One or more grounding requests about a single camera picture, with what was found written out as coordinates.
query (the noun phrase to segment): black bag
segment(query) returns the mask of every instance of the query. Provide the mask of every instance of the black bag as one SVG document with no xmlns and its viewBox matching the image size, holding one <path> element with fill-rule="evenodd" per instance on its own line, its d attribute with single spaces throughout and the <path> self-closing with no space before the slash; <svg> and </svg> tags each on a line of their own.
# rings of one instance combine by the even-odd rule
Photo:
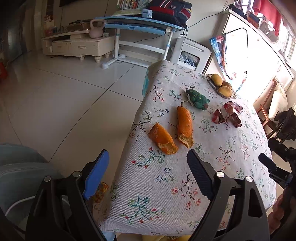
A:
<svg viewBox="0 0 296 241">
<path fill-rule="evenodd" d="M 153 11 L 152 19 L 184 27 L 187 31 L 186 21 L 191 16 L 191 6 L 182 0 L 152 0 L 147 9 Z"/>
</svg>

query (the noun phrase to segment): tablecloth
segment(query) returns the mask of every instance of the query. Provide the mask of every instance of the tablecloth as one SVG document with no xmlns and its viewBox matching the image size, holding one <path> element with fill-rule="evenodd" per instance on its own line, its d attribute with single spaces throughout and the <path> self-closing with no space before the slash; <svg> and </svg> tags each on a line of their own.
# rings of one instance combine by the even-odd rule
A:
<svg viewBox="0 0 296 241">
<path fill-rule="evenodd" d="M 193 124 L 194 146 L 202 160 L 229 177 L 252 176 L 265 208 L 276 197 L 275 182 L 258 161 L 260 153 L 271 157 L 267 139 L 252 103 L 240 96 L 242 127 L 215 124 L 213 112 L 228 100 L 220 97 L 203 74 L 166 60 L 149 67 L 148 89 L 127 138 L 114 182 L 100 204 L 94 204 L 94 218 L 102 231 L 146 235 L 192 234 L 206 211 L 204 197 L 187 165 L 188 148 L 177 140 L 177 107 L 187 100 L 185 90 L 194 88 L 210 100 L 206 111 L 187 102 Z M 179 150 L 166 155 L 149 138 L 159 122 L 171 134 Z M 230 197 L 220 228 L 225 228 L 234 198 Z"/>
</svg>

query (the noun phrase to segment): human hand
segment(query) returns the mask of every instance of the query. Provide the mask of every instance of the human hand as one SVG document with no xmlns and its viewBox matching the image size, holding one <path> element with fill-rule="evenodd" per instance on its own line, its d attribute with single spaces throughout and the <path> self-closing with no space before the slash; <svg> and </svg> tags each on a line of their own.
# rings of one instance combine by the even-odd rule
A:
<svg viewBox="0 0 296 241">
<path fill-rule="evenodd" d="M 272 234 L 281 225 L 281 219 L 284 216 L 284 209 L 281 207 L 284 195 L 279 195 L 278 199 L 272 206 L 272 212 L 268 215 L 267 220 L 269 224 L 269 233 Z M 296 206 L 296 199 L 291 198 L 290 208 L 293 209 Z"/>
</svg>

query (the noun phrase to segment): fruit plate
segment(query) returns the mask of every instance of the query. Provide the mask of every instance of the fruit plate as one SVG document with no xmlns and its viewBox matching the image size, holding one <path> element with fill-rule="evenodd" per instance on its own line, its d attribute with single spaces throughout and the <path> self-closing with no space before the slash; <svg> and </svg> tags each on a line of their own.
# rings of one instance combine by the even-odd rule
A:
<svg viewBox="0 0 296 241">
<path fill-rule="evenodd" d="M 207 81 L 209 83 L 210 86 L 213 87 L 213 89 L 217 92 L 218 95 L 220 95 L 221 97 L 225 98 L 225 99 L 230 99 L 230 100 L 233 100 L 233 99 L 236 99 L 237 97 L 237 94 L 236 92 L 234 91 L 234 89 L 232 89 L 232 93 L 231 93 L 231 96 L 228 98 L 226 96 L 224 96 L 218 89 L 217 87 L 215 86 L 214 82 L 212 81 L 212 75 L 211 74 L 206 74 L 206 77 L 207 77 Z"/>
</svg>

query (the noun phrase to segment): red curtain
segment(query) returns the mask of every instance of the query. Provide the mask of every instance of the red curtain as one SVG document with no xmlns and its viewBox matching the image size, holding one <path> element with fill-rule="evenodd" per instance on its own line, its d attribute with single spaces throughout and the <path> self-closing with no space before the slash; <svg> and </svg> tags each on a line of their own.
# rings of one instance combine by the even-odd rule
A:
<svg viewBox="0 0 296 241">
<path fill-rule="evenodd" d="M 268 0 L 254 0 L 253 9 L 255 14 L 260 12 L 272 22 L 275 29 L 275 35 L 278 36 L 281 25 L 281 14 L 276 7 Z"/>
</svg>

